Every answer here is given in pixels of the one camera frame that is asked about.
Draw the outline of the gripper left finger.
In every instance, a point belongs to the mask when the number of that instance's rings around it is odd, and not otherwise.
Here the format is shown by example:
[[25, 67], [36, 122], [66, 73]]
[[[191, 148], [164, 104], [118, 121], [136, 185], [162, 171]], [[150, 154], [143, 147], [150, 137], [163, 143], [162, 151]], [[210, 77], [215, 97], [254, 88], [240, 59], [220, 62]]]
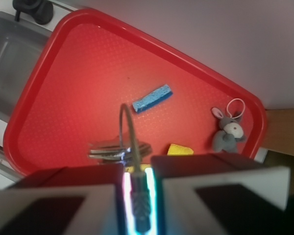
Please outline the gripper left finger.
[[122, 235], [123, 166], [36, 171], [0, 190], [0, 235]]

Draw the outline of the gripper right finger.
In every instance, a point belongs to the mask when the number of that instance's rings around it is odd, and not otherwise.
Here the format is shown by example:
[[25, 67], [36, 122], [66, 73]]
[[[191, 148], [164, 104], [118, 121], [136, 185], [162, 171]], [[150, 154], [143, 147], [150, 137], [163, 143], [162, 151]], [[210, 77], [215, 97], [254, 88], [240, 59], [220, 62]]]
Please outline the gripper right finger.
[[239, 154], [154, 156], [160, 235], [294, 235], [291, 169]]

